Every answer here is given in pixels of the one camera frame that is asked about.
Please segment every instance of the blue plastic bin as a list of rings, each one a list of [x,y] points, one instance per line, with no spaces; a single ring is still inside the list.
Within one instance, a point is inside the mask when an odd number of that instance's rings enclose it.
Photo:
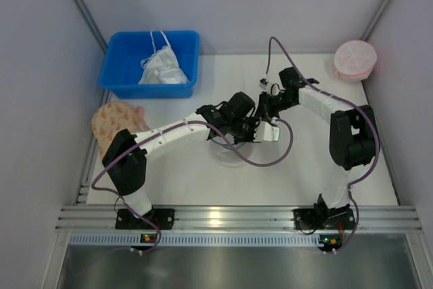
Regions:
[[[180,68],[189,82],[179,85],[138,85],[143,68],[140,61],[150,57],[154,49],[150,32],[120,32],[112,36],[99,76],[99,85],[119,98],[188,98],[197,81],[200,37],[193,30],[165,32]],[[154,31],[156,49],[166,45],[164,37]]]

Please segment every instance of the white fabric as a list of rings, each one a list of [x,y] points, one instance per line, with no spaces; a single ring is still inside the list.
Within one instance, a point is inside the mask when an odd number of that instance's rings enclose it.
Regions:
[[[188,78],[179,67],[176,55],[171,49],[170,42],[164,32],[160,31],[166,45],[156,51],[154,32],[150,32],[154,54],[140,62],[143,76],[139,84],[186,84]]]

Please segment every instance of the pink patterned cloth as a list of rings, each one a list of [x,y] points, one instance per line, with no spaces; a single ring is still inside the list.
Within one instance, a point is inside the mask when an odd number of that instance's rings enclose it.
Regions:
[[[141,106],[134,108],[126,102],[110,102],[98,109],[92,118],[92,130],[101,158],[106,154],[117,132],[123,129],[128,129],[131,133],[149,130]]]

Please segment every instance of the metal panel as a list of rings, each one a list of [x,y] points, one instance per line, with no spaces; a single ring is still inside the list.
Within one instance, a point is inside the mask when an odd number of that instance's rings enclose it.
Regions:
[[[111,250],[69,246],[58,288],[421,288],[402,235],[357,236],[336,256],[323,256],[316,248],[244,247],[104,255]],[[84,269],[76,276],[71,271]]]

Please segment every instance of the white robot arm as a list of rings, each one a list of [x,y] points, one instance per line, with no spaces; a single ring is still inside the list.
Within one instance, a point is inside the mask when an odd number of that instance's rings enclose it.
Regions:
[[[152,204],[143,186],[146,164],[191,142],[217,136],[209,125],[223,134],[232,135],[235,143],[278,141],[276,118],[279,118],[279,112],[302,105],[329,124],[329,152],[336,164],[328,186],[315,204],[315,222],[320,219],[323,227],[327,227],[341,221],[341,216],[353,216],[348,204],[347,184],[353,180],[354,171],[374,157],[371,130],[350,106],[307,87],[292,68],[286,68],[279,75],[283,91],[277,95],[262,92],[257,109],[249,116],[247,114],[256,105],[245,93],[239,92],[228,102],[202,106],[183,120],[160,129],[134,135],[127,130],[119,132],[103,159],[104,166],[131,146],[143,143],[108,171],[123,200],[139,215],[151,211]],[[369,106],[361,106],[361,109],[374,123],[372,109]],[[353,129],[358,131],[356,135],[352,134]]]

